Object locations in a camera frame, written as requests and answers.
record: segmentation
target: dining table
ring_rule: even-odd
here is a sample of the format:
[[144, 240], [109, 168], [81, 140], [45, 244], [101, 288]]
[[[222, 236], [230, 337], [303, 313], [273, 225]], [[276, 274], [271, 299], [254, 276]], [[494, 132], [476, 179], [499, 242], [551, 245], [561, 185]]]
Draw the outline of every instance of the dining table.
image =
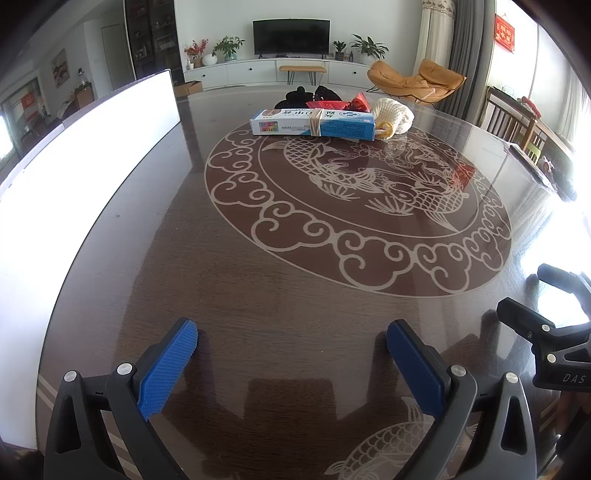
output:
[[544, 465], [559, 393], [533, 386], [531, 344], [496, 306], [587, 321], [536, 276], [542, 263], [591, 271], [583, 212], [505, 141], [432, 106], [401, 100], [413, 125], [388, 141], [253, 135], [249, 120], [291, 89], [179, 99], [180, 123], [113, 195], [61, 288], [38, 375], [40, 449], [67, 371], [133, 363], [186, 317], [197, 348], [150, 422], [189, 478], [392, 480], [433, 425], [386, 346], [405, 319], [448, 364], [519, 376]]

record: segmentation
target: red package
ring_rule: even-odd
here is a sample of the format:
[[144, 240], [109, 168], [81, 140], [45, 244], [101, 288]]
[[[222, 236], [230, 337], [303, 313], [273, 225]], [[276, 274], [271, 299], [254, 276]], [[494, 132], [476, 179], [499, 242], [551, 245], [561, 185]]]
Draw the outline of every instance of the red package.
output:
[[351, 100], [350, 105], [346, 110], [353, 110], [354, 112], [370, 113], [369, 103], [363, 93], [358, 93], [357, 96]]
[[308, 108], [323, 108], [325, 110], [347, 110], [349, 102], [339, 100], [321, 100], [319, 102], [306, 102]]
[[540, 111], [535, 107], [534, 102], [532, 102], [530, 99], [528, 99], [527, 97], [521, 97], [521, 100], [525, 103], [527, 103], [531, 109], [534, 111], [534, 115], [538, 118], [542, 118], [542, 114], [540, 113]]

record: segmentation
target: flower vase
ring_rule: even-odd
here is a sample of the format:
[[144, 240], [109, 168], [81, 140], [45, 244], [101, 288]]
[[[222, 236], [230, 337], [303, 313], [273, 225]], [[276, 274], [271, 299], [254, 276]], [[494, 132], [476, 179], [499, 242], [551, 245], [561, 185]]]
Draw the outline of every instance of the flower vase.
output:
[[362, 53], [361, 54], [361, 63], [363, 63], [364, 65], [369, 65], [370, 67], [376, 62], [376, 58], [371, 56], [371, 55], [367, 55], [366, 53]]
[[213, 53], [209, 55], [204, 55], [202, 58], [203, 65], [209, 67], [210, 65], [215, 65], [217, 63], [217, 56]]

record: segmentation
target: white knitted bag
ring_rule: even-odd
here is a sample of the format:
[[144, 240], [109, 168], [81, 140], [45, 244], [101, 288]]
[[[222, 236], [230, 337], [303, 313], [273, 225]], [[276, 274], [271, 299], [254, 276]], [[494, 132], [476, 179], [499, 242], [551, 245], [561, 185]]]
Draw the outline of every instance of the white knitted bag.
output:
[[387, 140], [394, 135], [406, 133], [413, 124], [410, 108], [392, 98], [380, 98], [371, 108], [375, 117], [375, 138]]

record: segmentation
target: circular decorative border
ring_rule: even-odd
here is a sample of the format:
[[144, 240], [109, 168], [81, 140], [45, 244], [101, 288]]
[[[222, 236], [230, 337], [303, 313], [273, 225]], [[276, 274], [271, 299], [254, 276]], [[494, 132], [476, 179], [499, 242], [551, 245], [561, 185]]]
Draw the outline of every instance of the circular decorative border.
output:
[[496, 191], [419, 129], [388, 142], [226, 135], [207, 159], [209, 196], [240, 233], [328, 280], [396, 296], [477, 288], [504, 266], [511, 227]]

